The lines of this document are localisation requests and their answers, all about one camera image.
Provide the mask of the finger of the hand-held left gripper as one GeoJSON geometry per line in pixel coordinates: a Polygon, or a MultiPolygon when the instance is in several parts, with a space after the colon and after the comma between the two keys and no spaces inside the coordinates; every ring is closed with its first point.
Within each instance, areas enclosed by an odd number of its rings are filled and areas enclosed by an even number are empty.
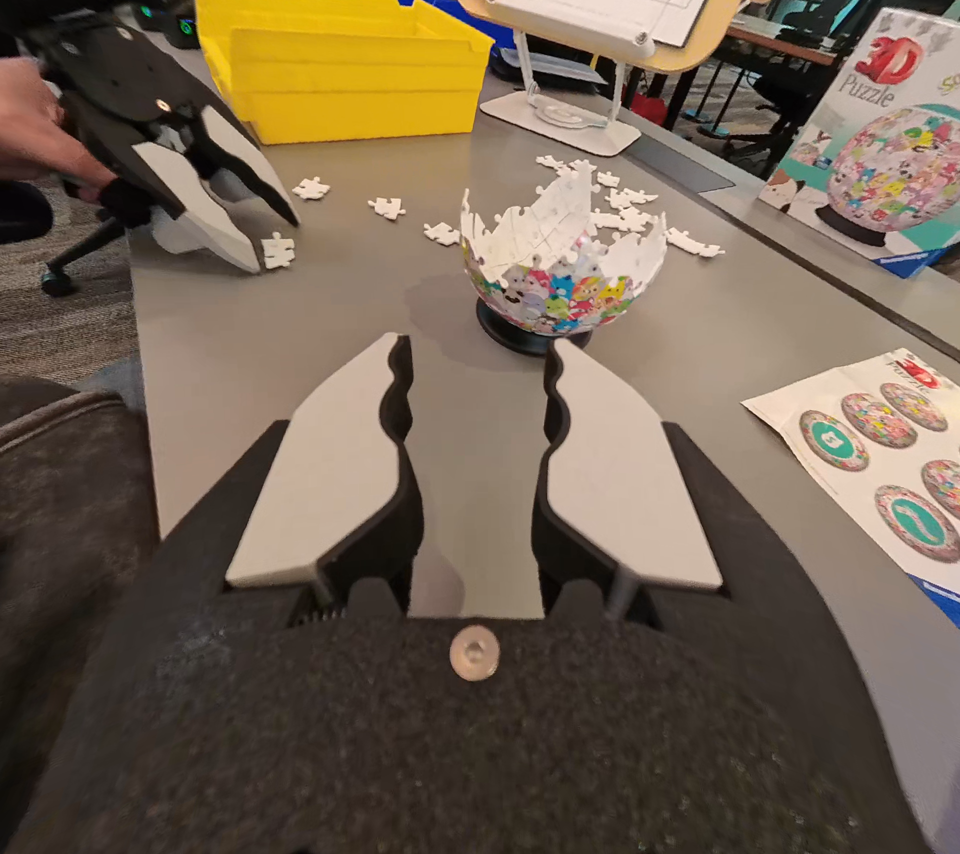
{"type": "Polygon", "coordinates": [[[204,248],[243,272],[260,272],[254,244],[213,200],[183,154],[150,141],[136,144],[133,150],[182,208],[177,216],[167,215],[172,226],[151,227],[162,248],[170,253],[204,248]]]}
{"type": "Polygon", "coordinates": [[[299,214],[259,146],[214,106],[203,106],[197,116],[197,162],[213,173],[229,172],[287,224],[300,226],[299,214]]]}

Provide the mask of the colourful puzzle box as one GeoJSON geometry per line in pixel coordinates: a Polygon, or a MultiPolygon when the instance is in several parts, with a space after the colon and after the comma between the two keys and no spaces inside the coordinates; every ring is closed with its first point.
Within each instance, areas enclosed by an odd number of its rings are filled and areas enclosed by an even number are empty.
{"type": "Polygon", "coordinates": [[[959,238],[959,24],[883,7],[759,200],[910,278],[959,238]]]}

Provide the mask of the dark grey table flap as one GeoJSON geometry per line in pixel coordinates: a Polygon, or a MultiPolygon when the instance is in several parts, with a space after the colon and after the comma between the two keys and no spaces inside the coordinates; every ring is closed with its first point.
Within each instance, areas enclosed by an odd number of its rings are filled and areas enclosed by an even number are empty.
{"type": "Polygon", "coordinates": [[[734,181],[646,134],[626,147],[623,156],[632,164],[699,196],[735,186],[734,181]]]}

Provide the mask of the partly built white puzzle ball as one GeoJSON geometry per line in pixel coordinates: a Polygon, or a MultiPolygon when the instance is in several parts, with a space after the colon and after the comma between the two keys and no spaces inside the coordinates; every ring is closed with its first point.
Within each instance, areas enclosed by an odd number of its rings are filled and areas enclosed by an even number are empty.
{"type": "Polygon", "coordinates": [[[510,331],[547,338],[587,334],[624,314],[660,272],[666,215],[645,215],[644,233],[601,227],[592,208],[599,186],[576,161],[530,206],[515,205],[489,228],[465,189],[460,212],[464,270],[480,301],[510,331]]]}

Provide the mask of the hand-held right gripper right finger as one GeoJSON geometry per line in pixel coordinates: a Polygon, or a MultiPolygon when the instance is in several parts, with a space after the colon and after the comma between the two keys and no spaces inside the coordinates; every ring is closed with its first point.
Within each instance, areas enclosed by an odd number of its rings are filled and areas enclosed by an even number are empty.
{"type": "Polygon", "coordinates": [[[569,339],[550,346],[543,386],[531,547],[544,614],[580,581],[613,620],[648,588],[717,593],[720,568],[654,407],[569,339]]]}

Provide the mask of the person's left hand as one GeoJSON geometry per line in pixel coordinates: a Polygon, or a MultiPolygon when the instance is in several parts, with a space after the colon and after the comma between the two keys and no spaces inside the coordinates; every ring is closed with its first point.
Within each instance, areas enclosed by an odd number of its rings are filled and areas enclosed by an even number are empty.
{"type": "Polygon", "coordinates": [[[69,178],[82,200],[94,202],[116,175],[63,128],[64,113],[36,64],[1,60],[1,180],[69,178]]]}

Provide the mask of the black office chair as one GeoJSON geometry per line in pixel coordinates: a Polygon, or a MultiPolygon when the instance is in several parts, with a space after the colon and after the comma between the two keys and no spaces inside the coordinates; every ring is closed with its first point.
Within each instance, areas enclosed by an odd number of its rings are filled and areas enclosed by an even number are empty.
{"type": "MultiPolygon", "coordinates": [[[[85,239],[49,260],[40,279],[42,293],[51,297],[70,296],[76,285],[66,269],[119,240],[126,225],[115,212],[98,213],[100,226],[85,239]]],[[[1,184],[1,246],[28,243],[46,236],[54,227],[54,213],[46,195],[33,184],[1,184]]]]}

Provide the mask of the yellow box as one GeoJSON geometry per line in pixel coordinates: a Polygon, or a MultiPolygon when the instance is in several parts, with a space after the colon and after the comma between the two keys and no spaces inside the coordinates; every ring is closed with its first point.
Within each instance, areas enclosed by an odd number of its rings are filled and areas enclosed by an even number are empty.
{"type": "Polygon", "coordinates": [[[194,0],[233,114],[264,145],[469,133],[493,39],[424,0],[194,0]]]}

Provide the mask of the white folding stand legs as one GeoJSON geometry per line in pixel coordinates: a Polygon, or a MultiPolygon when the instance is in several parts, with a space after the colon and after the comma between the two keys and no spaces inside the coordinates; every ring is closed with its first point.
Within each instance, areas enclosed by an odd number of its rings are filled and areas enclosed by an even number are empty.
{"type": "Polygon", "coordinates": [[[534,114],[542,121],[559,128],[608,128],[618,120],[620,96],[623,82],[626,77],[627,65],[615,63],[613,99],[607,116],[600,119],[598,115],[584,113],[561,101],[551,99],[541,93],[541,89],[534,79],[531,55],[526,34],[522,30],[512,31],[515,48],[517,50],[519,67],[526,93],[527,103],[534,110],[534,114]]]}

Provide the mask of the printed instruction leaflet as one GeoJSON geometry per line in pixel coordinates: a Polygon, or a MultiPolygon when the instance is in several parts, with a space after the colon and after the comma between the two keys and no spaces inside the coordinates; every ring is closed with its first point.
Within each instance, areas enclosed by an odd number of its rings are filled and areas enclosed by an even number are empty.
{"type": "Polygon", "coordinates": [[[959,626],[959,388],[901,348],[743,401],[959,626]]]}

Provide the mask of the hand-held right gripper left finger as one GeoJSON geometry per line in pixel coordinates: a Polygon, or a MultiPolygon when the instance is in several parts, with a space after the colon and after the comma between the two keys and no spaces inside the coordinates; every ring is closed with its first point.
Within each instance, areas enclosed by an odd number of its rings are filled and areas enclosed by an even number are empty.
{"type": "Polygon", "coordinates": [[[402,614],[425,534],[405,442],[413,417],[411,339],[386,332],[295,409],[225,572],[232,589],[306,586],[343,608],[355,584],[384,582],[402,614]]]}

